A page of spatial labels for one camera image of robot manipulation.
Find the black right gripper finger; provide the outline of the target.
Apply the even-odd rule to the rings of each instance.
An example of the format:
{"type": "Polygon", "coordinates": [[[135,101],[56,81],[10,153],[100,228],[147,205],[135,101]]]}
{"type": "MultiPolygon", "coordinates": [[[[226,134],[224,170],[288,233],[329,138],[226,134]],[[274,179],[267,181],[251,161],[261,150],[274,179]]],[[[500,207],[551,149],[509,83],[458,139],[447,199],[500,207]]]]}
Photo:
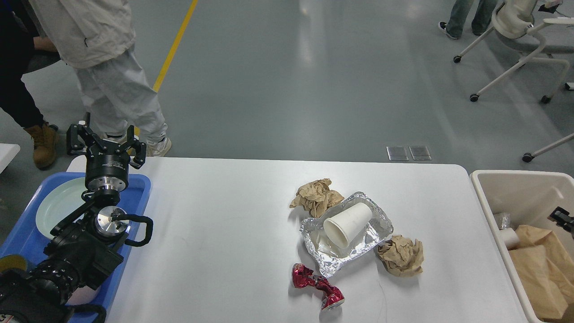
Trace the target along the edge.
{"type": "Polygon", "coordinates": [[[574,218],[571,217],[570,213],[562,207],[556,207],[547,219],[556,223],[556,225],[564,229],[564,231],[567,231],[570,234],[574,233],[574,218]]]}

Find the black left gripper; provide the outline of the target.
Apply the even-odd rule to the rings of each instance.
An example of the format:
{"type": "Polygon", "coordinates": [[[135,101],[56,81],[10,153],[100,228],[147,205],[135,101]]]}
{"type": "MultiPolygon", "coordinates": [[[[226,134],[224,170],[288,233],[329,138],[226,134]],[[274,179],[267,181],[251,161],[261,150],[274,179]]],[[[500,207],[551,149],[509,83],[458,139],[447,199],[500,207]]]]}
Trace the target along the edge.
{"type": "Polygon", "coordinates": [[[91,192],[107,187],[122,192],[129,186],[129,165],[140,169],[145,164],[146,144],[135,136],[135,127],[129,126],[126,141],[119,145],[118,155],[107,153],[107,145],[90,128],[91,114],[70,125],[66,131],[66,153],[84,155],[87,159],[85,186],[91,192]]]}

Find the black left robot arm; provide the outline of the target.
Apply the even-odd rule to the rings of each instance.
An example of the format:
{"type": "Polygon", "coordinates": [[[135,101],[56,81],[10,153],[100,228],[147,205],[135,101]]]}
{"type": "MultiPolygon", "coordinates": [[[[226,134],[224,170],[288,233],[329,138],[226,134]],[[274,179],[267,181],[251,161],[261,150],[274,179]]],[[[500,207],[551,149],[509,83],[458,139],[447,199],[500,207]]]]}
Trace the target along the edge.
{"type": "Polygon", "coordinates": [[[95,322],[104,322],[104,307],[66,303],[78,288],[104,283],[123,263],[122,246],[142,247],[152,238],[151,218],[117,206],[129,186],[129,166],[145,164],[146,144],[137,139],[134,126],[119,144],[101,139],[89,124],[86,113],[84,123],[72,124],[66,133],[67,153],[87,159],[83,204],[52,228],[53,239],[43,250],[46,260],[27,272],[1,273],[1,313],[19,323],[66,323],[77,311],[93,311],[95,322]]]}

